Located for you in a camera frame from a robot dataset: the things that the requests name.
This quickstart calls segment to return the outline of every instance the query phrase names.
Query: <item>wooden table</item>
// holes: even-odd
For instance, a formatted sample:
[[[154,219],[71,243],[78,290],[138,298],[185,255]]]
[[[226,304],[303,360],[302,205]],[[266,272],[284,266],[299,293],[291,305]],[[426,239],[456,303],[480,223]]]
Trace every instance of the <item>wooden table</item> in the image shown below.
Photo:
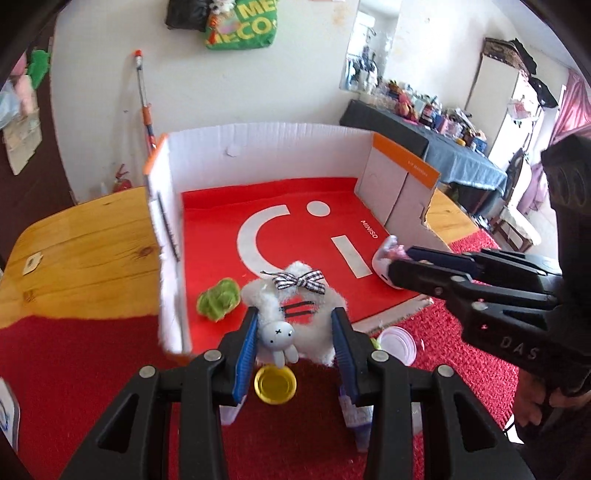
[[[427,222],[446,243],[477,230],[436,190]],[[0,281],[0,327],[29,315],[116,319],[157,314],[159,247],[143,187],[83,203],[31,225]],[[22,274],[28,257],[43,259]]]
[[[478,231],[478,227],[470,220],[470,217],[437,189],[435,189],[427,211],[427,225],[447,245]]]

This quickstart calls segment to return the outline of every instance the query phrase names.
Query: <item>yellow cup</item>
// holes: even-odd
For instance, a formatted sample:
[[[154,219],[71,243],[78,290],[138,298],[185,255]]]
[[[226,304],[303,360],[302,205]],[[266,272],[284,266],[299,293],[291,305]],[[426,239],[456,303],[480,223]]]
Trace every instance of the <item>yellow cup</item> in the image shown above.
[[[296,376],[288,367],[265,365],[255,375],[255,392],[269,405],[289,402],[296,394]]]

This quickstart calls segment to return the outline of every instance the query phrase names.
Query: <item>white cabinet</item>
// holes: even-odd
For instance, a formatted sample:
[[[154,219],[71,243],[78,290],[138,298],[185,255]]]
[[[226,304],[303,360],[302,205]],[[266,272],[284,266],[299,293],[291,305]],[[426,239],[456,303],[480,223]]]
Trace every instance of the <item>white cabinet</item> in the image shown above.
[[[535,90],[519,70],[483,56],[466,111],[472,114],[475,127],[486,135],[486,156],[502,170],[533,130],[531,121],[516,125],[507,114],[509,101],[522,98],[538,102]]]

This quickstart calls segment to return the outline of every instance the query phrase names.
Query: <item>fire extinguisher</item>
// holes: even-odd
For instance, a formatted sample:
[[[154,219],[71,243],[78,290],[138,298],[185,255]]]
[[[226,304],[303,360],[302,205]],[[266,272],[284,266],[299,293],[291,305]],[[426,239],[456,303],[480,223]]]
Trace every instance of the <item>fire extinguisher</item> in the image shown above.
[[[125,168],[125,164],[122,163],[115,174],[115,184],[113,185],[113,193],[121,192],[123,190],[128,190],[133,187],[131,184],[131,180],[125,178],[125,176],[129,173],[128,171],[123,171]]]

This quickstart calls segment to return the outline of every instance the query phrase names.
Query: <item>small stuffed animal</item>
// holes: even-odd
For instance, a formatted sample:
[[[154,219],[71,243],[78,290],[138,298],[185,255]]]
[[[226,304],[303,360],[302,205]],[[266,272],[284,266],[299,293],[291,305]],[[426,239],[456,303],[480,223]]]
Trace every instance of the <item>small stuffed animal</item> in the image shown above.
[[[211,5],[212,13],[214,15],[227,14],[234,10],[234,0],[213,0]]]
[[[231,278],[221,279],[197,299],[197,312],[219,322],[240,303],[240,287]]]
[[[259,338],[273,354],[273,362],[277,368],[285,366],[285,360],[294,364],[298,361],[299,355],[294,346],[295,332],[287,322],[267,323],[259,332]]]

